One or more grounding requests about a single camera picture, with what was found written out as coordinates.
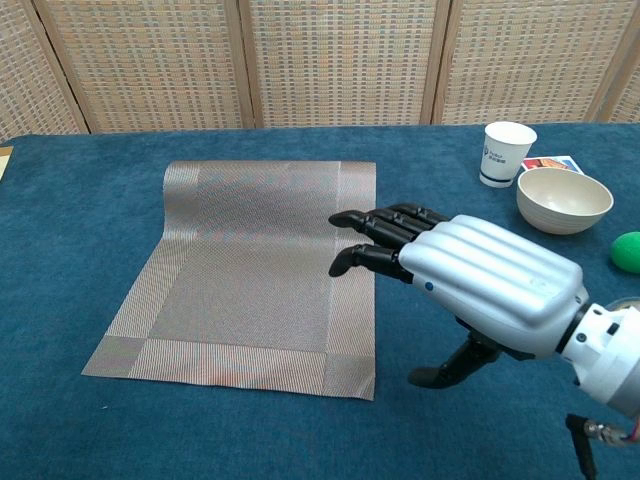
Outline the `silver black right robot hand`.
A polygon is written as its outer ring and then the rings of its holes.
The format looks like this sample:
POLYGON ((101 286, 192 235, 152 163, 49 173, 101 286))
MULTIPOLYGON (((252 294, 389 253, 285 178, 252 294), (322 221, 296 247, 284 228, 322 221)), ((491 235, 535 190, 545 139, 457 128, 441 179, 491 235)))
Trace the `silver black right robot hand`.
POLYGON ((577 263, 477 217, 404 203, 342 211, 329 222, 371 240, 343 249, 330 276, 365 267, 411 284, 467 329, 441 366, 409 373, 418 387, 457 385, 501 353, 516 360, 560 353, 589 308, 577 263))

